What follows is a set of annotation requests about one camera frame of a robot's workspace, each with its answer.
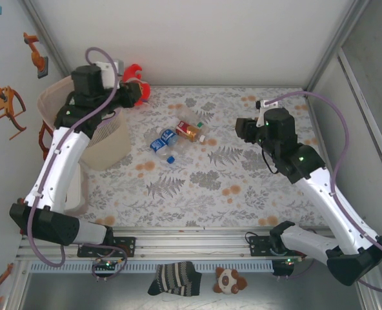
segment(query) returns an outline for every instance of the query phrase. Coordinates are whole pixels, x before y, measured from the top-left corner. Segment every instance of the white wall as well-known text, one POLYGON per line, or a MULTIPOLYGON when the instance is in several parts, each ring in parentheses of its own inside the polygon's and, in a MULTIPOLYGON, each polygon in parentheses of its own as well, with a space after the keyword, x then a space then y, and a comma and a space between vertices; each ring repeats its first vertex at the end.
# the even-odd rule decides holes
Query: white wall
MULTIPOLYGON (((36 67, 30 58, 30 49, 23 42, 23 32, 34 34, 18 1, 0 0, 0 87, 10 85, 21 95, 27 111, 17 117, 27 126, 12 141, 16 129, 7 118, 0 119, 0 274, 12 262, 20 241, 19 228, 9 217, 12 203, 25 197, 34 184, 43 164, 42 152, 37 144, 42 125, 37 111, 38 95, 60 79, 54 64, 49 64, 49 75, 37 79, 36 67)), ((41 45, 39 51, 46 55, 41 45)))
MULTIPOLYGON (((339 188, 359 215, 382 234, 382 163, 337 59, 329 64, 314 92, 330 98, 349 127, 350 150, 340 168, 339 188)), ((310 104, 334 166, 344 145, 343 127, 329 106, 314 99, 310 104)))
POLYGON ((96 45, 166 85, 306 86, 353 0, 34 0, 72 68, 96 45))

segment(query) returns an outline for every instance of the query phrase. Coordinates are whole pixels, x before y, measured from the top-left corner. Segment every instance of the red object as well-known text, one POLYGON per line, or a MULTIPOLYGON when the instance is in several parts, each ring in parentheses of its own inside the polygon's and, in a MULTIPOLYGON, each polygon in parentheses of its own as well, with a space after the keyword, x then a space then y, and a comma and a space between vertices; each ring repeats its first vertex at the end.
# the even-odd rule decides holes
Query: red object
POLYGON ((141 86, 142 96, 135 103, 135 105, 142 105, 144 101, 147 101, 151 95, 151 87, 147 82, 141 81, 142 75, 137 73, 137 71, 142 71, 142 67, 136 63, 126 68, 124 75, 122 77, 123 83, 134 82, 139 83, 141 86))

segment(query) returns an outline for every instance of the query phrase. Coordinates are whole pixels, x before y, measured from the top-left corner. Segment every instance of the stuffed toy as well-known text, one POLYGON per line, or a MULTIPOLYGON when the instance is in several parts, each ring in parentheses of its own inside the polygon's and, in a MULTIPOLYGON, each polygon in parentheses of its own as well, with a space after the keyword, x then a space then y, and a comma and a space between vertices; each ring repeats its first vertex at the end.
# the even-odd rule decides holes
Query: stuffed toy
POLYGON ((216 269, 217 283, 214 286, 214 292, 224 294, 237 294, 247 287, 247 281, 238 275, 233 269, 224 269, 218 267, 216 269))

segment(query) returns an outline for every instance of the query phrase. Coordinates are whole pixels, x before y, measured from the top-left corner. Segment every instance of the table surface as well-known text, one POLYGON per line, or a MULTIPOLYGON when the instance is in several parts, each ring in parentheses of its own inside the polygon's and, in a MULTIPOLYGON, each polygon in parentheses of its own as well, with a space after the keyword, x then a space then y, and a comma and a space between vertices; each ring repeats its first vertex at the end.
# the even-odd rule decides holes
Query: table surface
MULTIPOLYGON (((78 216, 115 226, 274 226, 284 220, 325 225, 295 185, 271 174, 258 145, 236 136, 237 118, 257 117, 255 101, 298 88, 154 87, 149 104, 124 109, 132 151, 109 169, 88 170, 88 205, 78 216), (144 133, 175 127, 187 105, 210 127, 206 143, 190 143, 174 164, 161 161, 144 133)), ((299 141, 317 150, 306 101, 280 102, 296 119, 299 141)))

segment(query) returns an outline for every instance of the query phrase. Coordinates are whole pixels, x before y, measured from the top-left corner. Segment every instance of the beige basket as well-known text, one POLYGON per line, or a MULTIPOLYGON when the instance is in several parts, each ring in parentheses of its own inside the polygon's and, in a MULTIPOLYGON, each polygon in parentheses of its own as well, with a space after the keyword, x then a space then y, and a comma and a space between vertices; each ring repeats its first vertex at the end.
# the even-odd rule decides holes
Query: beige basket
MULTIPOLYGON (((74 90, 70 76, 48 87, 38 98, 39 109, 45 123, 53 130, 56 114, 65 104, 66 97, 74 90)), ((121 111, 117 117, 98 128, 88 147, 82 154, 82 160, 97 171, 105 170, 117 163, 131 151, 131 142, 126 121, 121 111)))

